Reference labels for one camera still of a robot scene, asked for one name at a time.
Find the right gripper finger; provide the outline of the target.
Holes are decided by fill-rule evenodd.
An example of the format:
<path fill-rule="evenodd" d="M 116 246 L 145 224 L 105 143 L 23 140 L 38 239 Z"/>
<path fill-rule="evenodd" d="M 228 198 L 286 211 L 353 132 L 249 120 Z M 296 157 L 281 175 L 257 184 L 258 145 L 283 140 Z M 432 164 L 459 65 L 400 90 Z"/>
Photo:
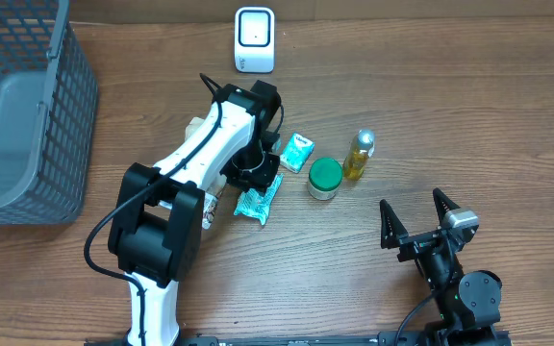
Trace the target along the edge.
<path fill-rule="evenodd" d="M 456 210 L 460 206 L 448 198 L 440 188 L 433 189 L 433 199 L 440 224 L 449 211 Z"/>
<path fill-rule="evenodd" d="M 381 247 L 392 249 L 400 246 L 400 241 L 408 236 L 406 228 L 397 217 L 387 200 L 380 202 Z"/>

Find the teal snack packet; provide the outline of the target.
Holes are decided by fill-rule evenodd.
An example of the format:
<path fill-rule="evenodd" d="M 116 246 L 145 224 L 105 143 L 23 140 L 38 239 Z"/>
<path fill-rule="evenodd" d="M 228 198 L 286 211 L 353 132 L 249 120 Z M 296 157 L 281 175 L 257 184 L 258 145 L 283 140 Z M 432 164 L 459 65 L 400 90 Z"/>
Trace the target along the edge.
<path fill-rule="evenodd" d="M 242 192 L 237 201 L 234 215 L 257 219 L 264 226 L 270 214 L 271 203 L 283 182 L 283 178 L 284 174 L 277 174 L 264 195 L 253 188 L 247 192 Z"/>

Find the teal white tissue pack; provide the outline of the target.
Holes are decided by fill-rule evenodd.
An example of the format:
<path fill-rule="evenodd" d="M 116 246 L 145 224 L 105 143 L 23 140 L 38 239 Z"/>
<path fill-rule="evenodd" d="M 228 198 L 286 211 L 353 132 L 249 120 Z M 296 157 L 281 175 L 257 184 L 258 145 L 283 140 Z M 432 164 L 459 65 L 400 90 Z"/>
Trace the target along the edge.
<path fill-rule="evenodd" d="M 280 155 L 280 163 L 287 170 L 299 173 L 315 148 L 315 143 L 298 134 L 293 133 L 284 151 Z"/>

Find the brown white snack wrapper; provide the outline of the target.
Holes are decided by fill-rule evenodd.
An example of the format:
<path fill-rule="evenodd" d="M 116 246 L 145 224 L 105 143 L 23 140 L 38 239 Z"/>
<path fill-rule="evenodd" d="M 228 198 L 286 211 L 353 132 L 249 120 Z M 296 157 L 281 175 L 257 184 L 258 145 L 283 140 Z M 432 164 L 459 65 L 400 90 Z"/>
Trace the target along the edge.
<path fill-rule="evenodd" d="M 185 140 L 188 140 L 204 121 L 204 118 L 193 117 L 185 129 Z M 204 230 L 209 230 L 214 222 L 219 198 L 223 194 L 225 185 L 226 177 L 224 175 L 218 175 L 205 191 L 202 219 L 202 228 Z"/>

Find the green lid jar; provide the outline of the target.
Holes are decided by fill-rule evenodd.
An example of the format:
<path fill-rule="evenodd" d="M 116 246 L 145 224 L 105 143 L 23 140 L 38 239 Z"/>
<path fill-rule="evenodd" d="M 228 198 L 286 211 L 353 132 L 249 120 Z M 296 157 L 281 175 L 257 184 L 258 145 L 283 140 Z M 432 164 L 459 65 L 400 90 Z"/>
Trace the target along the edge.
<path fill-rule="evenodd" d="M 317 200 L 330 200 L 337 194 L 342 182 L 342 168 L 332 158 L 316 160 L 309 171 L 308 191 Z"/>

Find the yellow dish soap bottle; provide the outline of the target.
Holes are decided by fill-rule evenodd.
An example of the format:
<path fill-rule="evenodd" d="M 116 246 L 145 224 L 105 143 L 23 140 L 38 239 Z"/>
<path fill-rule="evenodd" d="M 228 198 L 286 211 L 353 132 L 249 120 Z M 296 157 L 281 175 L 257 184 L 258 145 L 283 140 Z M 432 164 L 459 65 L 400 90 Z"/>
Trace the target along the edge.
<path fill-rule="evenodd" d="M 365 165 L 375 149 L 375 134 L 370 129 L 361 129 L 352 139 L 350 149 L 342 165 L 343 176 L 358 181 L 364 174 Z"/>

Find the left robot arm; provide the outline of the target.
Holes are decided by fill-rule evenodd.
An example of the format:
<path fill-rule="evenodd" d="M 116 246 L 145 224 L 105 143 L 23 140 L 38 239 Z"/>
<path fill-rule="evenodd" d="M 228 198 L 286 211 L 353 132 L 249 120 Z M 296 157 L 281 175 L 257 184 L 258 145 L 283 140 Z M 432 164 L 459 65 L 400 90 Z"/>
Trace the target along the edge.
<path fill-rule="evenodd" d="M 266 193 L 277 176 L 272 146 L 279 135 L 268 129 L 283 109 L 276 86 L 205 83 L 213 98 L 199 128 L 154 165 L 132 164 L 121 181 L 108 250 L 132 295 L 125 345 L 176 343 L 178 284 L 199 250 L 211 185 L 224 178 L 242 191 Z"/>

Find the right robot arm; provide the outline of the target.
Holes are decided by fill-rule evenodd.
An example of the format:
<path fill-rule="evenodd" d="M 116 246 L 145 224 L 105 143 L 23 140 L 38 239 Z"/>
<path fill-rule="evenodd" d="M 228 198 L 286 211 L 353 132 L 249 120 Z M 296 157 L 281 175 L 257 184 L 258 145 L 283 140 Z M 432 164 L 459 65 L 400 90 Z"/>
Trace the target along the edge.
<path fill-rule="evenodd" d="M 500 321 L 500 278 L 488 270 L 465 273 L 457 258 L 477 234 L 478 215 L 453 202 L 439 188 L 433 190 L 433 199 L 439 225 L 419 235 L 408 233 L 387 200 L 380 202 L 381 247 L 398 249 L 401 262 L 414 261 L 430 289 L 429 296 L 404 317 L 392 343 L 509 345 L 509 334 L 499 333 L 494 327 Z M 437 304 L 441 319 L 406 336 L 410 321 L 431 301 Z"/>

